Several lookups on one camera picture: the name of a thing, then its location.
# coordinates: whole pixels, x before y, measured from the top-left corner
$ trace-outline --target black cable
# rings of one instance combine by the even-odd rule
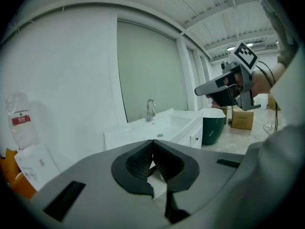
[[[259,61],[259,63],[263,63],[267,68],[268,68],[268,70],[270,71],[270,73],[271,73],[271,75],[272,75],[272,78],[273,78],[273,82],[274,82],[274,84],[275,84],[275,76],[273,75],[273,73],[272,73],[272,71],[270,70],[270,68],[268,67],[268,65],[267,64],[265,64],[264,62],[262,62],[262,61]]]
[[[271,69],[268,67],[268,65],[265,64],[265,63],[262,62],[262,61],[258,61],[258,62],[264,64],[264,65],[268,68],[268,70],[270,71],[270,73],[271,73],[271,75],[272,75],[273,82],[274,82],[274,84],[275,84],[275,76],[273,75],[273,73],[272,73]],[[271,82],[270,82],[270,80],[269,80],[269,77],[267,76],[266,72],[265,72],[262,68],[260,68],[260,67],[258,67],[258,66],[256,66],[256,67],[260,69],[260,71],[264,74],[264,76],[265,76],[266,79],[268,80],[270,86],[272,87],[272,84],[271,84]],[[274,132],[277,131],[277,126],[278,126],[278,119],[277,119],[277,102],[276,102],[276,103],[275,103],[275,125],[274,125]]]
[[[266,77],[266,79],[269,82],[270,86],[272,87],[273,85],[272,85],[272,83],[271,83],[267,73],[261,67],[259,67],[259,66],[256,66],[256,67],[259,68],[259,70],[264,74],[264,76]]]

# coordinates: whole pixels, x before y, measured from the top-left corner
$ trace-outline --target white wall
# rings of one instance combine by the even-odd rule
[[[112,97],[109,44],[113,14],[82,7],[43,16],[0,52],[0,99],[28,95],[41,143],[63,171],[103,151],[103,130],[118,124]],[[18,149],[0,104],[0,150]]]
[[[213,79],[222,75],[222,69],[221,69],[221,62],[220,63],[216,63],[216,64],[212,64],[212,76]]]

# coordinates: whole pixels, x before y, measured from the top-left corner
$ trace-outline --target gray machine surface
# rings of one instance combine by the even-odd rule
[[[48,208],[60,198],[62,191],[71,182],[79,182],[84,187],[66,209],[62,219],[57,219],[62,228],[248,228],[274,211],[296,180],[305,158],[305,150],[302,148],[304,128],[286,127],[265,142],[250,145],[244,156],[194,149],[158,140],[125,145],[79,161],[46,184],[33,197],[30,207],[31,210],[38,208],[45,211],[37,214],[41,216],[41,221],[52,228],[56,221],[47,215]],[[190,180],[184,180],[183,174],[187,173],[185,169],[165,179],[168,185],[167,203],[172,195],[172,201],[178,208],[176,211],[183,210],[184,217],[176,222],[169,219],[168,213],[163,214],[158,209],[151,195],[128,192],[113,175],[113,170],[116,170],[113,165],[115,161],[120,163],[124,160],[121,163],[123,166],[116,170],[120,174],[120,169],[128,166],[130,152],[140,162],[151,162],[152,159],[147,159],[147,156],[137,154],[144,150],[143,147],[154,145],[168,147],[164,149],[167,154],[162,153],[162,156],[159,156],[157,149],[150,149],[153,150],[152,158],[161,173],[164,167],[159,165],[158,156],[167,160],[168,155],[176,159],[179,159],[179,154],[184,155],[184,168],[188,167],[187,159],[195,161],[199,167],[199,172],[193,169],[195,179],[191,180],[191,185],[186,189],[183,185],[190,184]],[[173,167],[174,161],[169,162],[168,168]],[[179,175],[182,175],[181,181],[177,180]],[[176,189],[173,186],[169,189],[173,180],[178,182],[176,185],[182,185],[182,189],[169,194],[169,190]],[[60,200],[64,203],[61,201],[60,208],[55,207],[58,210],[65,207],[69,195]]]
[[[195,88],[197,96],[210,95],[220,107],[237,105],[243,110],[259,108],[254,105],[252,72],[258,62],[257,55],[245,43],[240,41],[230,53],[229,62],[221,64],[223,75]],[[241,73],[243,86],[237,85],[235,73]]]

